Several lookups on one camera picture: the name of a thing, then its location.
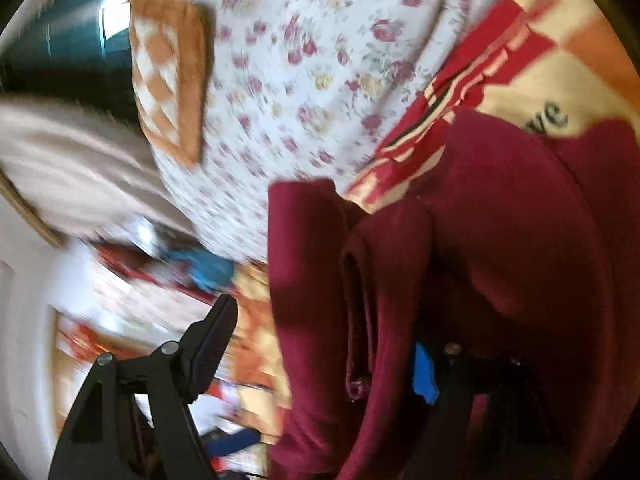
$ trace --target folded blanket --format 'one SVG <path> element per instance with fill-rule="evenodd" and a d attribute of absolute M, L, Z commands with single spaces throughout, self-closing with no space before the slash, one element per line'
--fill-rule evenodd
<path fill-rule="evenodd" d="M 292 411 L 272 479 L 396 478 L 420 310 L 474 354 L 520 354 L 576 478 L 640 396 L 640 153 L 604 121 L 547 139 L 460 112 L 436 169 L 365 216 L 330 183 L 270 191 L 273 315 Z"/>

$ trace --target red cloth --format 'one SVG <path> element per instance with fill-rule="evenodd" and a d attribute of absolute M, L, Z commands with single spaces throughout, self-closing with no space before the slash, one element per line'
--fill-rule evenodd
<path fill-rule="evenodd" d="M 398 434 L 422 423 L 404 411 L 419 308 L 476 354 L 524 356 L 576 478 L 638 403 L 631 128 L 606 121 L 551 140 L 460 112 L 448 135 L 436 169 L 369 217 L 327 182 L 271 188 L 271 300 L 292 412 L 270 478 L 396 478 L 411 447 Z"/>

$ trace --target beige cloth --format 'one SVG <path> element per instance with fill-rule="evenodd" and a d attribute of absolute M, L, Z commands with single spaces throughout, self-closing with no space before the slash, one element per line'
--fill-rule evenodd
<path fill-rule="evenodd" d="M 35 98 L 0 99 L 0 169 L 51 228 L 91 237 L 142 215 L 187 234 L 146 139 L 93 110 Z"/>

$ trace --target orange checkered cloth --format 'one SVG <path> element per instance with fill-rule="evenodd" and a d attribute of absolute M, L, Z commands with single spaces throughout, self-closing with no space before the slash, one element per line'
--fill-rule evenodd
<path fill-rule="evenodd" d="M 206 20 L 184 0 L 130 0 L 133 88 L 148 140 L 180 164 L 202 156 Z"/>

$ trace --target blue cloth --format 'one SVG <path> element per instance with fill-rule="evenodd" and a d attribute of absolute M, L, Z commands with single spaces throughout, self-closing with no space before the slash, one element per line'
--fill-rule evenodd
<path fill-rule="evenodd" d="M 258 444 L 260 438 L 260 431 L 254 430 L 254 428 L 244 428 L 244 430 L 240 430 L 237 433 L 226 434 L 215 440 L 210 440 L 205 435 L 202 438 L 202 445 L 209 458 L 216 458 L 227 456 L 242 451 L 253 444 Z"/>
<path fill-rule="evenodd" d="M 440 395 L 436 384 L 435 366 L 420 343 L 415 345 L 413 386 L 414 392 L 428 404 L 433 404 Z"/>
<path fill-rule="evenodd" d="M 231 260 L 225 260 L 204 249 L 172 251 L 168 254 L 168 259 L 189 260 L 191 262 L 189 277 L 200 290 L 205 292 L 227 290 L 231 286 L 231 278 L 236 268 L 236 264 Z"/>

